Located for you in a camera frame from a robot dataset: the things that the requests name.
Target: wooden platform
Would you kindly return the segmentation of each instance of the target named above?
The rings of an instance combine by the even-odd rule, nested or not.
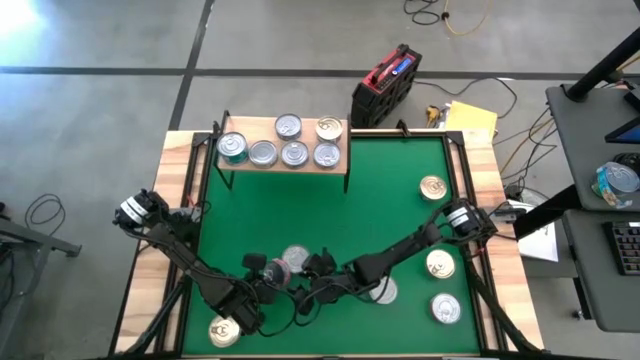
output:
[[[251,148],[251,145],[260,140],[268,140],[276,145],[278,149],[278,162],[269,169],[260,169],[253,165],[250,161],[241,165],[229,165],[224,159],[218,159],[218,167],[222,170],[233,171],[264,171],[264,172],[295,172],[295,173],[313,173],[313,174],[328,174],[328,175],[344,175],[347,173],[347,142],[349,136],[348,123],[346,120],[340,120],[342,122],[342,136],[337,145],[340,149],[340,162],[338,166],[333,169],[325,170],[319,168],[313,162],[313,150],[320,143],[316,136],[316,123],[318,119],[301,119],[302,120],[302,134],[297,141],[300,141],[307,145],[309,150],[309,161],[300,169],[289,169],[281,160],[280,151],[287,142],[281,140],[276,134],[275,117],[250,117],[250,116],[229,116],[227,123],[223,129],[224,133],[239,132],[247,139],[247,145]]]

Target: gray floor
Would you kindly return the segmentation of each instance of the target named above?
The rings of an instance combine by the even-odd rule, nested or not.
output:
[[[183,68],[204,0],[12,3],[18,5],[0,5],[0,19],[13,20],[0,23],[0,66]],[[482,11],[481,2],[458,0],[451,6],[457,28],[471,26]],[[441,11],[442,3],[434,8]],[[3,18],[9,10],[15,15]],[[638,20],[640,13],[628,0],[496,0],[477,33],[457,38],[442,24],[412,24],[400,0],[217,0],[198,67],[364,70],[405,42],[424,55],[420,69],[426,71],[576,73],[595,64]],[[4,23],[12,27],[2,28]],[[106,354],[135,245],[110,220],[126,196],[153,185],[181,80],[0,74],[0,200],[21,222],[33,199],[57,193],[67,208],[59,236],[84,246],[77,259],[51,257],[18,355]],[[208,129],[224,109],[239,115],[346,116],[358,80],[196,77],[180,129]],[[433,82],[452,90],[467,83]],[[557,84],[509,81],[519,101],[499,121],[497,139],[530,126],[546,107],[544,89]],[[455,99],[502,113],[510,96],[489,80]],[[400,118],[422,126],[426,105],[452,99],[416,85],[382,126],[392,127]],[[501,166],[520,139],[496,146]],[[559,141],[555,135],[549,140]],[[530,149],[523,147],[504,174],[517,171]],[[527,186],[548,195],[570,183],[561,148],[527,177]],[[624,359],[640,351],[637,335],[606,334],[591,322],[572,320],[577,299],[569,281],[530,284],[550,350]]]

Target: green mat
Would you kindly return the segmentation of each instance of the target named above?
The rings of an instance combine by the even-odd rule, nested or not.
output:
[[[212,172],[207,194],[212,210],[203,220],[199,255],[236,276],[246,272],[241,266],[244,254],[280,257],[290,244],[304,245],[312,253],[326,246],[340,265],[386,249],[450,199],[449,191],[441,201],[425,202],[418,192],[426,175],[438,175],[450,184],[440,138],[353,138],[351,156],[347,194],[342,191],[341,176],[238,172],[229,191]],[[462,259],[457,249],[441,247],[456,260],[456,272],[449,279],[426,273],[425,250],[393,269],[398,297],[390,305],[363,304],[346,296],[323,306],[308,327],[292,325],[272,338],[244,336],[224,349],[209,340],[208,327],[215,313],[195,288],[184,354],[477,353]],[[429,301],[440,292],[460,301],[462,317],[456,324],[443,325],[431,316]],[[283,295],[276,304],[262,308],[264,332],[282,328],[293,311]]]

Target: can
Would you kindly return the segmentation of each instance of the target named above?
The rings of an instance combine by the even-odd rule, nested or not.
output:
[[[240,326],[231,317],[216,316],[209,326],[209,339],[215,347],[229,347],[239,338]]]
[[[313,162],[321,169],[333,169],[340,162],[340,148],[333,143],[320,143],[313,151]]]
[[[309,160],[307,145],[300,141],[290,141],[282,147],[282,162],[291,169],[303,167]]]
[[[264,280],[270,285],[280,289],[289,285],[291,270],[289,265],[281,259],[271,260],[262,270]]]
[[[302,134],[302,120],[295,114],[284,114],[276,119],[276,134],[284,141],[295,140]]]
[[[316,135],[320,141],[338,142],[342,136],[342,121],[333,116],[324,116],[316,123]]]
[[[427,255],[427,272],[438,279],[450,277],[455,270],[453,257],[448,252],[436,249]]]
[[[443,324],[456,323],[460,313],[460,303],[453,295],[440,293],[431,299],[431,314]]]
[[[608,162],[602,166],[604,171],[605,184],[609,185],[611,191],[616,195],[624,195],[636,192],[640,187],[640,179],[638,174],[628,166]],[[600,197],[602,197],[602,191],[600,190],[600,181],[598,175],[594,177],[591,183],[591,189]]]
[[[447,184],[438,176],[425,176],[420,181],[420,194],[425,200],[440,200],[447,194]]]
[[[293,274],[302,272],[302,266],[309,257],[309,250],[302,245],[291,245],[282,253],[282,260],[289,267],[289,271]]]
[[[243,164],[249,157],[247,139],[238,132],[229,132],[222,135],[218,139],[217,148],[220,156],[229,165]]]
[[[387,288],[384,290],[384,294],[382,294],[385,284],[387,285]],[[380,280],[380,285],[369,291],[369,296],[371,297],[371,300],[374,300],[378,304],[391,304],[396,297],[398,297],[398,286],[392,277],[385,276]]]
[[[268,169],[278,161],[278,149],[271,141],[258,141],[249,150],[249,160],[258,168]]]

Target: white paper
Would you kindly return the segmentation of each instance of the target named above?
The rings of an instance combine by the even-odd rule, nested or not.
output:
[[[509,204],[514,208],[525,209],[527,212],[534,208],[533,205],[514,200],[509,200]],[[520,239],[518,248],[522,256],[558,262],[558,246],[556,245],[556,227],[554,223],[552,222]]]

